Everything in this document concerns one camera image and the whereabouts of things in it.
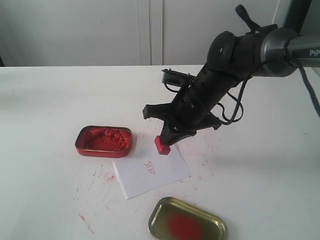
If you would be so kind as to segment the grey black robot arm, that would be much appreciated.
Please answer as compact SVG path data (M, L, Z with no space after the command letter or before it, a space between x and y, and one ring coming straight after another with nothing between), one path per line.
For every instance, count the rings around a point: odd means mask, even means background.
M160 154L168 154L170 146L207 128L218 129L238 122L243 116L242 94L234 98L231 117L216 117L212 109L230 94L231 88L244 88L252 77L287 77L299 70L316 111L320 103L305 68L320 65L320 39L302 36L276 24L260 26L248 15L243 5L235 9L250 31L235 36L229 31L219 34L208 50L207 60L196 75L171 69L161 71L160 80L175 97L170 103L147 104L145 119L163 121L155 144Z

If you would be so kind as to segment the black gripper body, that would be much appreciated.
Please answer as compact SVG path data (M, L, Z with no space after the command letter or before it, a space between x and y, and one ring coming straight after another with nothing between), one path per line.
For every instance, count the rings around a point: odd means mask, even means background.
M168 122L174 126L174 132L198 131L206 128L218 129L221 125L237 122L238 110L228 118L225 113L222 118L212 113L215 106L224 106L220 100L229 95L234 101L237 97L230 93L230 89L237 86L238 78L234 74L212 71L206 65L195 76L189 86L178 87L163 84L165 88L175 93L170 103L147 104L142 110L144 119L155 118Z

